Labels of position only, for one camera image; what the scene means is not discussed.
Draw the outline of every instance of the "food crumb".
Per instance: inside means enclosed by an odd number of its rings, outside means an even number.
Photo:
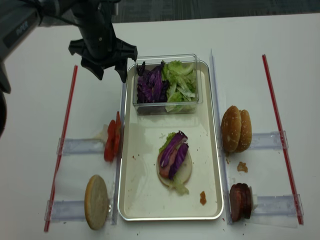
[[[245,162],[239,162],[239,165],[236,167],[236,169],[238,170],[238,172],[245,172],[247,173],[248,172],[248,168],[246,166],[247,164]]]
[[[200,193],[200,203],[201,203],[202,205],[205,205],[205,204],[207,203],[205,191],[202,191],[202,192]]]

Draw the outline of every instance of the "purple cabbage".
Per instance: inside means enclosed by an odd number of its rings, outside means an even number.
[[[169,163],[169,158],[173,150],[180,144],[183,144],[187,141],[188,137],[182,132],[179,131],[174,135],[174,137],[171,139],[168,146],[163,151],[161,160],[160,160],[160,166],[164,168]]]
[[[145,69],[145,62],[136,66],[139,75],[137,84],[137,103],[165,103],[167,102],[167,90],[169,81],[162,80],[162,69],[165,62],[161,62],[151,71]]]
[[[171,165],[169,170],[169,176],[168,178],[172,180],[174,178],[174,175],[177,173],[178,169],[180,168],[181,164],[186,159],[186,155],[188,152],[188,144],[182,143],[176,153],[174,163]]]

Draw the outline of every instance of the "white tray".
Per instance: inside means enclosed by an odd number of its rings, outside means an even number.
[[[203,102],[195,113],[137,115],[133,106],[134,67],[128,71],[118,211],[127,221],[213,220],[224,207],[209,68],[200,61]],[[159,148],[171,132],[188,136],[193,166],[189,194],[168,190],[157,175]],[[204,191],[206,204],[200,203]]]

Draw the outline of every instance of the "red stick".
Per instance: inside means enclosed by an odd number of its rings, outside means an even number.
[[[262,60],[263,60],[265,74],[266,74],[266,79],[268,81],[269,90],[270,90],[270,94],[271,94],[271,100],[272,100],[272,104],[273,104],[276,124],[278,125],[279,132],[282,133],[283,132],[283,128],[282,128],[280,115],[279,115],[279,111],[278,111],[278,106],[277,106],[277,102],[276,102],[276,96],[275,96],[275,92],[274,92],[274,87],[273,87],[272,81],[271,81],[271,76],[270,76],[270,72],[269,72],[269,66],[268,66],[268,62],[267,62],[267,57],[266,57],[265,54],[262,55]],[[289,175],[289,181],[290,181],[291,191],[292,191],[292,194],[293,194],[293,199],[294,199],[294,204],[295,204],[295,209],[296,209],[296,213],[297,213],[298,222],[299,222],[300,225],[303,225],[304,224],[304,219],[303,219],[303,216],[302,216],[302,211],[300,209],[299,200],[298,200],[298,197],[297,197],[297,189],[296,189],[296,184],[295,184],[295,180],[294,180],[294,175],[293,175],[292,169],[291,169],[288,149],[283,148],[283,154],[284,154],[286,169],[287,169],[288,175]]]
[[[69,114],[70,114],[70,108],[71,108],[71,102],[72,102],[72,97],[74,95],[74,89],[75,89],[75,84],[76,84],[77,71],[78,71],[78,66],[75,65],[74,69],[73,69],[73,76],[72,76],[72,82],[71,82],[71,87],[70,87],[69,99],[68,99],[68,104],[66,106],[66,111],[65,111],[65,117],[64,117],[64,123],[63,123],[61,141],[60,141],[59,148],[62,147],[62,145],[64,144],[65,137],[66,137]],[[51,187],[51,195],[50,195],[50,202],[51,203],[55,199],[55,181],[56,181],[56,175],[57,175],[57,172],[58,172],[58,168],[59,168],[60,162],[61,162],[61,154],[58,154],[58,156],[56,158],[55,170],[54,170],[52,187]],[[48,219],[50,219],[50,217],[51,217],[51,211],[49,211],[49,213],[48,213]],[[44,225],[44,232],[45,233],[47,233],[49,231],[49,225],[50,225],[50,221],[49,220],[45,221],[45,225]]]

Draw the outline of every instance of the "clear plastic container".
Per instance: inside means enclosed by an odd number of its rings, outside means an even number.
[[[138,73],[137,68],[134,70],[134,89],[133,89],[133,106],[138,115],[155,115],[155,114],[186,114],[194,113],[197,105],[202,102],[201,93],[201,75],[199,74],[199,61],[195,54],[183,55],[167,55],[167,56],[148,56],[138,57],[135,65],[141,65],[145,62],[145,69],[152,70],[157,65],[164,61],[166,64],[172,61],[180,61],[184,66],[193,65],[195,74],[195,97],[192,101],[182,102],[153,102],[153,103],[138,103]]]

